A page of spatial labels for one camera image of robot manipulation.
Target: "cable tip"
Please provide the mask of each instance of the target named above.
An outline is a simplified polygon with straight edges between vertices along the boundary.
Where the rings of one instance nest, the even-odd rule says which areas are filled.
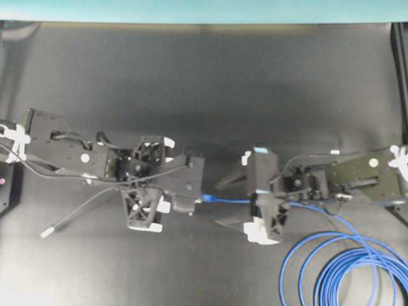
[[[46,238],[55,231],[55,226],[50,226],[45,231],[41,233],[41,238]]]

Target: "blue cable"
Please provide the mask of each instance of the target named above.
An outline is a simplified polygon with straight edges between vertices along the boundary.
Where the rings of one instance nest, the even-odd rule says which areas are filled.
[[[292,207],[306,208],[309,210],[325,214],[325,211],[323,209],[317,207],[306,206],[292,201],[290,202],[290,204]],[[393,305],[395,306],[397,302],[397,284],[395,282],[395,279],[398,279],[400,281],[402,289],[406,293],[408,293],[408,263],[405,261],[404,258],[399,256],[398,253],[395,250],[393,250],[390,246],[374,238],[361,236],[346,220],[344,220],[340,216],[336,215],[334,218],[336,218],[341,223],[345,224],[353,232],[353,235],[339,233],[335,231],[327,231],[324,233],[318,233],[306,237],[302,239],[300,242],[298,242],[292,248],[292,250],[288,253],[282,264],[282,268],[280,270],[279,275],[279,294],[283,306],[287,305],[284,292],[284,274],[289,260],[302,245],[321,237],[331,238],[317,246],[307,256],[307,259],[304,261],[300,270],[298,290],[300,303],[302,306],[305,305],[305,298],[303,296],[302,288],[303,288],[303,276],[305,274],[306,267],[308,266],[312,258],[321,249],[323,249],[327,245],[345,239],[354,240],[355,242],[361,244],[363,247],[349,249],[344,252],[341,252],[340,254],[336,255],[333,259],[331,259],[329,263],[323,268],[314,288],[314,306],[338,306],[340,304],[339,295],[342,281],[351,270],[354,270],[355,268],[359,268],[361,266],[372,266],[374,271],[374,287],[372,290],[370,300],[368,301],[368,304],[373,305],[373,303],[375,302],[378,287],[377,268],[383,268],[386,271],[388,271],[391,277],[391,281],[393,284]],[[377,244],[378,246],[386,249],[389,252],[389,254],[373,248],[367,242]]]
[[[203,194],[201,196],[201,199],[204,202],[209,202],[209,203],[234,203],[234,204],[249,204],[251,201],[250,200],[234,200],[234,199],[220,199],[217,198],[216,196],[213,196],[212,194]]]

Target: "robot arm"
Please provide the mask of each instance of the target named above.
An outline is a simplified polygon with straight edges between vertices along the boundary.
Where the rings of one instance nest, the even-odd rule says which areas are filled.
[[[143,136],[135,149],[121,149],[103,133],[90,142],[62,117],[30,109],[24,127],[0,121],[0,146],[5,163],[21,161],[44,177],[76,178],[119,190],[132,230],[161,231],[162,213],[171,207],[192,213],[201,198],[204,160],[173,157],[175,142],[166,137]]]
[[[327,205],[351,200],[356,190],[408,226],[408,207],[404,205],[408,195],[404,175],[408,169],[406,149],[392,146],[391,149],[348,154],[347,158],[337,156],[330,163],[301,164],[287,171],[295,159],[297,157],[281,169],[278,155],[270,148],[254,147],[245,153],[241,169],[234,170],[218,183],[222,189],[239,182],[245,184],[251,199],[250,214],[242,216],[241,222],[248,241],[279,243],[284,235],[290,201]]]

